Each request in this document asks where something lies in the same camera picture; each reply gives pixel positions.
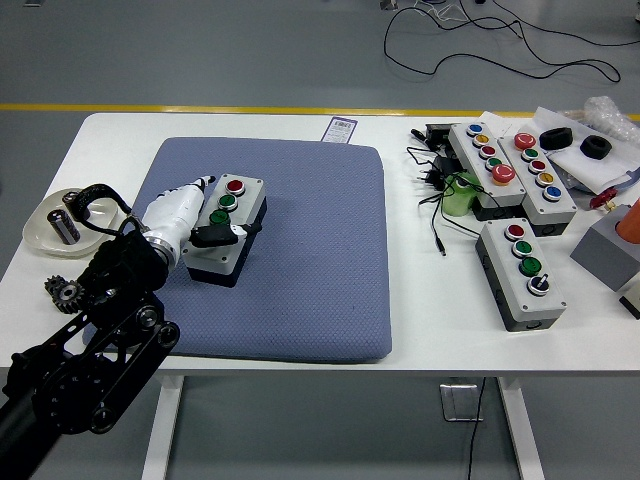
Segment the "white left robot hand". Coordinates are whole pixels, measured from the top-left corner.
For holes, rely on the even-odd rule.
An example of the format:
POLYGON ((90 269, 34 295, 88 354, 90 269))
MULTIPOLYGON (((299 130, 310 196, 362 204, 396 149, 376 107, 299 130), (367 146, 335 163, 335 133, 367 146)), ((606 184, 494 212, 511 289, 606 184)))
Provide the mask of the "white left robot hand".
POLYGON ((214 180, 213 176, 200 177, 163 192, 148 205, 142 220, 146 227, 143 236, 155 250, 179 254, 182 245, 190 239, 195 241, 196 248, 233 245, 262 230, 259 221, 196 227, 204 205, 204 190, 214 180))

